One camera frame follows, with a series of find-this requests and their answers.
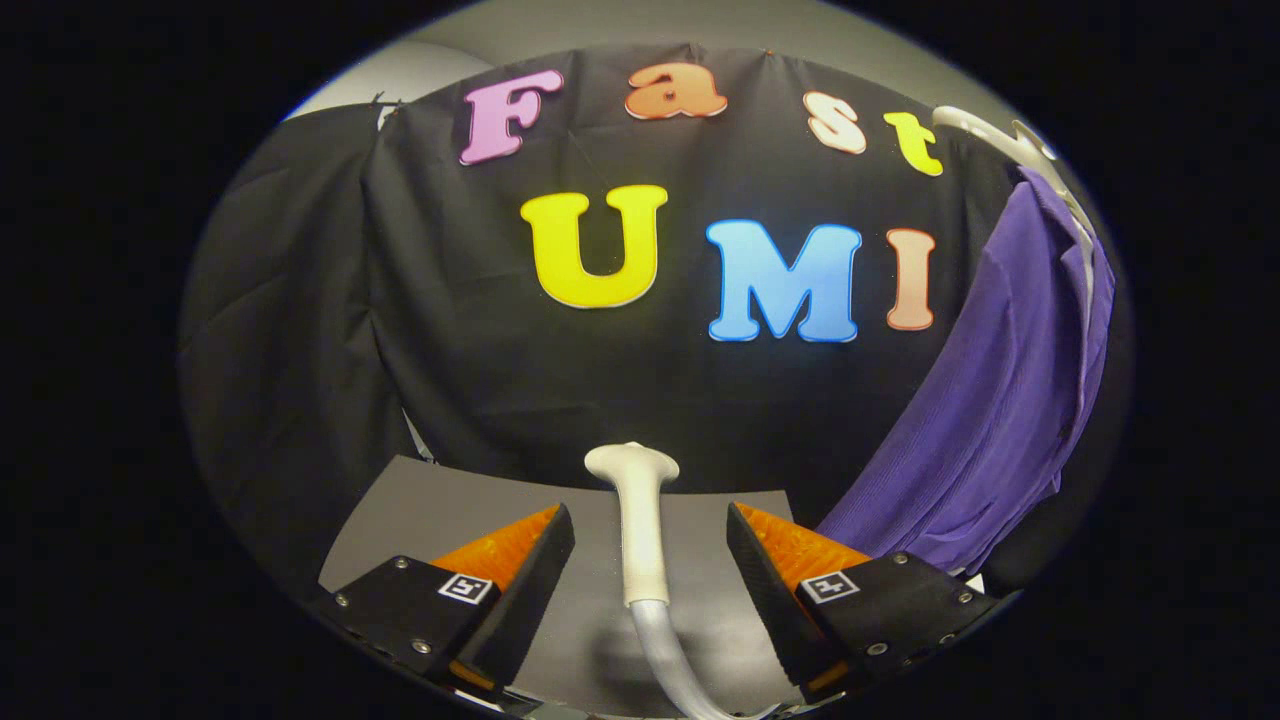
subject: white handle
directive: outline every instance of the white handle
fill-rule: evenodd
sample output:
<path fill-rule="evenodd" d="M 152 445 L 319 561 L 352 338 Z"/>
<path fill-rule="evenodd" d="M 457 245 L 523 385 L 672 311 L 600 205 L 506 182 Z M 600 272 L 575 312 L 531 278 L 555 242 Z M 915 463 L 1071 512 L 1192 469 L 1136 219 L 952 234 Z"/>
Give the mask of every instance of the white handle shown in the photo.
<path fill-rule="evenodd" d="M 627 607 L 637 600 L 667 594 L 667 568 L 662 560 L 662 521 L 658 493 L 662 484 L 680 475 L 680 465 L 668 455 L 637 442 L 603 445 L 586 454 L 586 469 L 613 483 L 622 507 L 622 598 Z"/>

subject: letter u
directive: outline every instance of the letter u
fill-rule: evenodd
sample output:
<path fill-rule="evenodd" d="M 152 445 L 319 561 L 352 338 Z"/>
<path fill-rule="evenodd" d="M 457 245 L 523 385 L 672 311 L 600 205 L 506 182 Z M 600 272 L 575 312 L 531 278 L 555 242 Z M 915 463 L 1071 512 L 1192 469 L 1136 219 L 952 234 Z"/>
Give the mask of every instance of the letter u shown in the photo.
<path fill-rule="evenodd" d="M 570 307 L 617 307 L 639 299 L 658 277 L 658 208 L 667 191 L 655 184 L 630 184 L 609 191 L 604 201 L 622 213 L 622 269 L 593 275 L 582 268 L 577 219 L 589 201 L 580 192 L 535 197 L 520 208 L 534 229 L 538 282 Z"/>

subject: blue letter m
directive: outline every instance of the blue letter m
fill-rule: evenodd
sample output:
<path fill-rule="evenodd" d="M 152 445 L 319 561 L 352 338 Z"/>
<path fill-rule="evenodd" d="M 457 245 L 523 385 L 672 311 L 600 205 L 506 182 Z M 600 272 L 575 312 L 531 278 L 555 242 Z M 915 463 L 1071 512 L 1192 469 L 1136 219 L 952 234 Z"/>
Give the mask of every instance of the blue letter m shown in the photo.
<path fill-rule="evenodd" d="M 858 337 L 849 313 L 854 251 L 863 243 L 858 231 L 844 225 L 813 228 L 791 268 L 755 220 L 713 223 L 707 228 L 707 240 L 721 249 L 724 277 L 721 316 L 710 324 L 713 338 L 742 342 L 760 334 L 760 324 L 751 319 L 751 295 L 773 337 L 787 333 L 805 297 L 809 315 L 796 328 L 801 338 L 849 342 Z"/>

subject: white hanger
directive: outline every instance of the white hanger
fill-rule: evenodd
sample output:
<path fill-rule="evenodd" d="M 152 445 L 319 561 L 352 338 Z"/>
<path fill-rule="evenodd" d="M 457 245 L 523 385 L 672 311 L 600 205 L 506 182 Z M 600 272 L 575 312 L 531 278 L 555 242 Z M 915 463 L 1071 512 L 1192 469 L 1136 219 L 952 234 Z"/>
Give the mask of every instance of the white hanger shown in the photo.
<path fill-rule="evenodd" d="M 1079 201 L 1066 188 L 1062 176 L 1057 174 L 1057 169 L 1053 168 L 1053 160 L 1057 160 L 1053 151 L 1020 120 L 1014 120 L 1015 135 L 1014 137 L 1009 137 L 1004 131 L 973 113 L 950 105 L 941 105 L 933 109 L 933 124 L 960 128 L 1004 152 L 1019 165 L 1025 165 L 1036 170 L 1048 181 L 1053 192 L 1066 202 L 1066 209 L 1071 211 L 1071 218 L 1075 220 L 1075 228 L 1080 236 L 1080 246 L 1084 251 L 1084 288 L 1087 299 L 1084 302 L 1084 325 L 1088 328 L 1089 310 L 1093 305 L 1093 237 L 1097 233 L 1093 231 L 1093 223 L 1084 214 L 1084 209 Z"/>

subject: black fabric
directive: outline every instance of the black fabric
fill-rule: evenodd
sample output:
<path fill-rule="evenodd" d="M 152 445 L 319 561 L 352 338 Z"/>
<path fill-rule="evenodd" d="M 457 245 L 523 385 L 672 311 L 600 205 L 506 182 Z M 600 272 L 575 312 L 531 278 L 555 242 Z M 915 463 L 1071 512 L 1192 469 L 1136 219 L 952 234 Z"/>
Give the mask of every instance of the black fabric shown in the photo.
<path fill-rule="evenodd" d="M 663 61 L 709 68 L 728 109 L 630 117 L 627 77 Z M 471 120 L 463 96 L 544 69 L 567 82 L 543 94 L 532 127 L 513 126 L 522 149 L 461 165 Z M 800 101 L 810 90 L 855 108 L 865 152 L 813 137 Z M 680 460 L 681 480 L 668 492 L 785 488 L 796 521 L 813 527 L 929 372 L 1015 184 L 1007 158 L 950 128 L 937 128 L 929 146 L 943 174 L 919 173 L 882 117 L 910 111 L 929 126 L 931 108 L 758 50 L 562 53 L 404 104 L 381 133 L 380 110 L 324 110 L 276 128 L 210 219 L 182 311 L 183 404 L 201 470 L 239 538 L 305 598 L 320 592 L 315 578 L 361 492 L 390 457 L 416 454 L 401 406 L 453 468 L 599 487 L 582 468 L 585 452 L 634 439 Z M 608 310 L 548 297 L 520 205 L 588 195 L 582 261 L 604 274 L 621 263 L 618 213 L 604 195 L 641 183 L 669 196 L 658 209 L 650 291 Z M 1102 229 L 1088 196 L 1076 195 Z M 787 263 L 817 224 L 859 231 L 858 338 L 810 343 L 794 327 L 782 338 L 767 329 L 751 342 L 709 338 L 722 270 L 705 229 L 724 219 L 760 222 Z M 896 291 L 884 236 L 900 227 L 937 241 L 934 324 L 923 332 L 884 322 Z M 1114 269 L 1112 340 L 1093 420 L 1062 492 L 984 565 L 992 592 L 1023 587 L 1044 566 L 1106 477 L 1133 364 L 1128 284 Z"/>
<path fill-rule="evenodd" d="M 413 455 L 367 319 L 358 174 L 380 109 L 280 124 L 201 238 L 178 370 L 193 451 L 241 541 L 294 597 L 387 462 Z"/>
<path fill-rule="evenodd" d="M 716 77 L 728 108 L 712 118 L 637 120 L 623 100 L 628 76 L 691 61 Z M 518 152 L 463 167 L 470 105 L 463 96 L 556 69 L 559 92 Z M 850 155 L 808 128 L 804 92 L 847 100 L 868 149 Z M 637 441 L 681 464 L 668 492 L 786 488 L 795 519 L 813 527 L 870 459 L 910 401 L 968 292 L 969 233 L 1005 191 L 969 197 L 960 173 L 929 177 L 899 151 L 890 111 L 929 124 L 929 108 L 860 78 L 762 50 L 698 46 L 571 51 L 495 69 L 402 108 L 379 137 L 365 174 L 374 327 L 404 406 L 435 457 L 449 466 L 522 480 L 599 487 L 582 456 Z M 943 165 L 950 143 L 933 145 Z M 1004 174 L 993 182 L 1007 182 Z M 650 183 L 658 209 L 658 275 L 632 304 L 580 310 L 538 283 L 525 201 L 581 192 L 582 263 L 621 264 L 618 214 L 604 195 Z M 817 224 L 855 228 L 847 343 L 716 342 L 721 258 L 705 238 L 723 219 L 760 222 L 791 263 Z M 896 292 L 893 228 L 931 233 L 933 327 L 900 332 L 884 315 Z"/>

